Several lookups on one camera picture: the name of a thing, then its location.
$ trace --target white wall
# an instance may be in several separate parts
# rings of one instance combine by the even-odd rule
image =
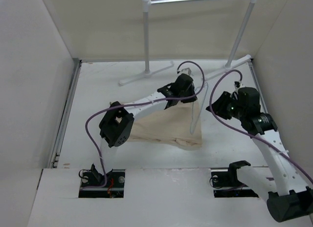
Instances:
[[[42,0],[0,0],[0,226],[27,225],[72,70]]]
[[[313,175],[313,0],[288,0],[254,59],[291,157]]]
[[[287,0],[259,0],[237,57],[256,54]],[[44,0],[73,57],[143,59],[141,0]],[[154,59],[228,57],[249,0],[154,5],[150,54]]]

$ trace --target purple cable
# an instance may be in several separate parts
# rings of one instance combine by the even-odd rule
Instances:
[[[133,107],[133,106],[145,106],[145,105],[149,105],[149,104],[153,104],[154,102],[159,102],[159,101],[168,101],[168,100],[179,100],[179,101],[182,101],[182,100],[187,100],[187,99],[190,99],[190,98],[193,98],[195,96],[197,96],[203,89],[204,87],[204,83],[205,83],[205,77],[204,77],[204,72],[202,70],[202,68],[195,62],[192,62],[192,61],[185,61],[185,62],[182,62],[178,67],[177,67],[177,71],[179,70],[179,68],[181,67],[181,65],[185,64],[185,63],[192,63],[194,65],[196,65],[199,70],[201,71],[201,74],[202,74],[202,85],[201,85],[201,88],[199,89],[199,91],[197,93],[195,93],[194,95],[192,96],[187,96],[187,97],[165,97],[165,98],[161,98],[161,99],[157,99],[155,101],[147,101],[147,102],[143,102],[143,103],[136,103],[136,104],[127,104],[127,105],[120,105],[120,106],[114,106],[114,107],[110,107],[110,108],[106,108],[104,110],[101,110],[95,114],[93,114],[92,116],[90,116],[86,123],[85,123],[85,130],[86,130],[86,133],[87,135],[89,136],[90,140],[93,142],[94,146],[96,147],[97,151],[98,151],[98,154],[99,154],[99,158],[100,158],[100,163],[101,163],[101,167],[102,167],[102,170],[103,170],[103,174],[104,174],[104,184],[103,185],[100,185],[100,186],[86,186],[82,189],[86,189],[86,188],[103,188],[106,186],[107,182],[108,182],[108,179],[107,179],[107,173],[106,173],[106,170],[104,168],[104,164],[103,164],[103,159],[102,159],[102,153],[101,153],[101,150],[99,148],[99,146],[97,145],[97,143],[95,142],[95,140],[93,139],[93,137],[91,136],[90,132],[89,132],[89,129],[88,129],[88,124],[89,122],[95,118],[96,116],[104,113],[104,112],[107,112],[107,111],[111,111],[111,110],[115,110],[115,109],[119,109],[119,108],[124,108],[124,107]]]
[[[224,122],[223,122],[221,119],[219,119],[219,117],[214,113],[214,111],[213,111],[213,109],[212,109],[212,100],[213,100],[214,92],[215,92],[217,86],[220,84],[220,82],[221,82],[226,76],[228,76],[230,73],[233,73],[233,72],[237,72],[237,73],[240,74],[240,81],[241,81],[242,78],[243,78],[242,73],[241,73],[239,70],[233,69],[233,70],[230,70],[230,71],[228,71],[227,73],[225,73],[225,74],[217,81],[217,83],[215,84],[215,86],[214,86],[214,88],[213,88],[213,90],[212,90],[212,93],[211,93],[211,95],[210,95],[210,103],[209,103],[210,105],[209,105],[209,106],[210,106],[210,111],[211,111],[211,113],[213,114],[213,116],[214,116],[221,124],[223,124],[224,126],[230,128],[230,129],[232,129],[232,130],[235,130],[235,131],[237,131],[237,132],[239,132],[239,133],[241,133],[241,134],[244,134],[244,135],[246,135],[246,136],[249,136],[249,137],[251,137],[251,138],[257,139],[257,140],[263,142],[264,144],[268,145],[268,146],[269,146],[270,148],[272,148],[274,151],[278,152],[278,153],[279,153],[283,158],[285,158],[288,162],[290,162],[292,165],[294,165],[296,168],[298,168],[299,171],[301,171],[301,172],[303,173],[303,175],[306,176],[306,177],[309,179],[309,181],[313,184],[313,179],[310,177],[310,175],[309,175],[305,170],[303,170],[303,168],[302,168],[297,162],[295,162],[294,160],[292,160],[292,159],[289,158],[288,156],[282,154],[281,151],[280,151],[278,148],[276,148],[275,146],[273,146],[271,143],[269,143],[268,141],[266,141],[266,140],[264,140],[264,139],[258,138],[258,137],[254,136],[254,135],[251,135],[251,134],[249,134],[249,133],[246,133],[246,132],[244,132],[244,131],[241,131],[241,130],[239,130],[239,129],[237,129],[237,128],[234,128],[234,127],[232,127],[232,126],[230,126],[230,125],[224,123]]]

